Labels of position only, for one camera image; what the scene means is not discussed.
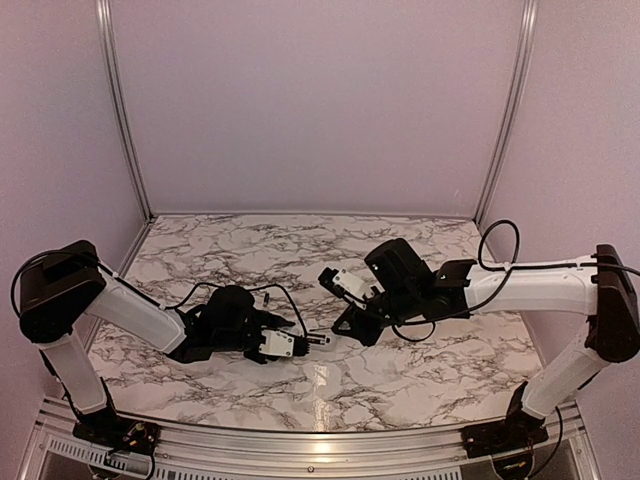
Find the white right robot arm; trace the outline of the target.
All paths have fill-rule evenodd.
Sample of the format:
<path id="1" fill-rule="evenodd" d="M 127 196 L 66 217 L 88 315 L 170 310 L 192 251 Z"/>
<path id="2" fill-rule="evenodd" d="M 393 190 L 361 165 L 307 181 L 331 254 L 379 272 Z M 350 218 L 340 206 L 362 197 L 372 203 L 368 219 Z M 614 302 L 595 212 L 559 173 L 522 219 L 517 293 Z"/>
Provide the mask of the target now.
<path id="1" fill-rule="evenodd" d="M 371 251 L 365 263 L 377 280 L 370 286 L 344 269 L 326 268 L 322 287 L 347 302 L 335 321 L 337 335 L 374 345 L 391 327 L 467 319 L 496 312 L 580 314 L 586 323 L 564 350 L 513 394 L 495 438 L 515 448 L 555 407 L 610 364 L 639 352 L 635 288 L 615 248 L 559 262 L 492 263 L 449 260 L 437 270 L 403 238 Z"/>

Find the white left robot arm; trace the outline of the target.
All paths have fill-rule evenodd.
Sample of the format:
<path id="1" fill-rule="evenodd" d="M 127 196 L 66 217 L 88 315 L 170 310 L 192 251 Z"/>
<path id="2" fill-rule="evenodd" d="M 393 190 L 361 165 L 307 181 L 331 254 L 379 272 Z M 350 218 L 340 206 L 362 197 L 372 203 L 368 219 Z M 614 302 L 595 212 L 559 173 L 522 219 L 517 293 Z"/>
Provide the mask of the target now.
<path id="1" fill-rule="evenodd" d="M 74 332 L 84 315 L 116 325 L 183 364 L 206 361 L 215 352 L 241 352 L 264 364 L 308 351 L 305 338 L 288 333 L 291 322 L 257 309 L 248 290 L 218 288 L 207 303 L 188 311 L 165 307 L 103 266 L 87 240 L 25 262 L 13 279 L 11 301 L 21 332 L 61 381 L 77 419 L 106 445 L 125 438 L 126 423 Z"/>

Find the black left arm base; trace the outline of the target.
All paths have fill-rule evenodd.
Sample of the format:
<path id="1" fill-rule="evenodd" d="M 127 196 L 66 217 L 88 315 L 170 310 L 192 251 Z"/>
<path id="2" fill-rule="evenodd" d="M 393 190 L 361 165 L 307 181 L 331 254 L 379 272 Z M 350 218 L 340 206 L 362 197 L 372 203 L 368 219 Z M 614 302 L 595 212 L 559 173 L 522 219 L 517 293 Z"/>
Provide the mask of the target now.
<path id="1" fill-rule="evenodd" d="M 107 447 L 111 453 L 141 455 L 155 451 L 159 432 L 160 426 L 154 422 L 123 417 L 109 408 L 80 414 L 73 428 L 76 438 Z"/>

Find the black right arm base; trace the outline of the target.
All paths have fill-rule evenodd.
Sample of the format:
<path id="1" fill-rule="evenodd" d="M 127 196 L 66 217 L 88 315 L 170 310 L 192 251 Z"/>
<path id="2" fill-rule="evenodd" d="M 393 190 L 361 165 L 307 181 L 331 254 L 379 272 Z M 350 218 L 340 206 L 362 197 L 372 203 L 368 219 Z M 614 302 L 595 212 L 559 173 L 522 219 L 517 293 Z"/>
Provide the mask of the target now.
<path id="1" fill-rule="evenodd" d="M 549 439 L 544 420 L 520 411 L 502 420 L 464 427 L 461 436 L 469 458 L 530 448 Z"/>

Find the white remote control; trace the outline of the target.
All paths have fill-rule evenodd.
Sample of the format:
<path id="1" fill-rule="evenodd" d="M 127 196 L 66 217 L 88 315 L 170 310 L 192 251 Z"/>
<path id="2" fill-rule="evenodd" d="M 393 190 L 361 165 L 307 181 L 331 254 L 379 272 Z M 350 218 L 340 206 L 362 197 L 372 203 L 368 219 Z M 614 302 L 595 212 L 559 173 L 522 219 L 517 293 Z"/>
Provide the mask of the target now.
<path id="1" fill-rule="evenodd" d="M 308 332 L 300 340 L 300 351 L 304 355 L 311 351 L 330 352 L 336 348 L 335 336 L 332 333 Z"/>

